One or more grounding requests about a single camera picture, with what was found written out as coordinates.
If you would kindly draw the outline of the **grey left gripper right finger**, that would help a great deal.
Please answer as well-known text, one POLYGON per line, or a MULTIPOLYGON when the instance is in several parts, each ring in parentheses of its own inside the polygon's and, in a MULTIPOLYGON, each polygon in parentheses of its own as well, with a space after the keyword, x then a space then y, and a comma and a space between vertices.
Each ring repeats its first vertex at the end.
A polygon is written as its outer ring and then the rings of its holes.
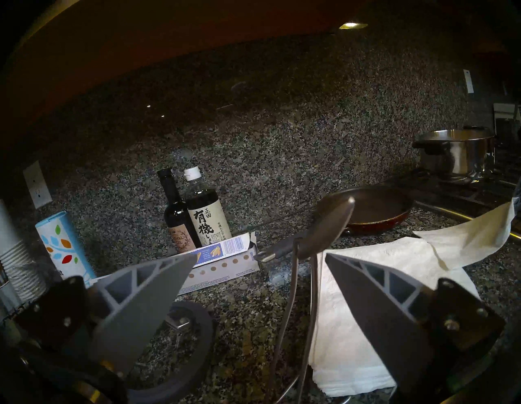
POLYGON ((396 383, 390 401, 463 401, 505 320, 455 280, 327 253, 356 323, 396 383))

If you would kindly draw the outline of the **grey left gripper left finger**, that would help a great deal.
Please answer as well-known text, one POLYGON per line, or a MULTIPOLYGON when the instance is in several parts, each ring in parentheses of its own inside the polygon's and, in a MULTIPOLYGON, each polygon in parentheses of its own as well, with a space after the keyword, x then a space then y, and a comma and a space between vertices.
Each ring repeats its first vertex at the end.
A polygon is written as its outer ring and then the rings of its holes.
POLYGON ((107 363, 126 375, 169 312, 197 261, 187 253, 127 266, 89 288, 81 276, 58 283, 14 317, 14 348, 73 364, 107 363))

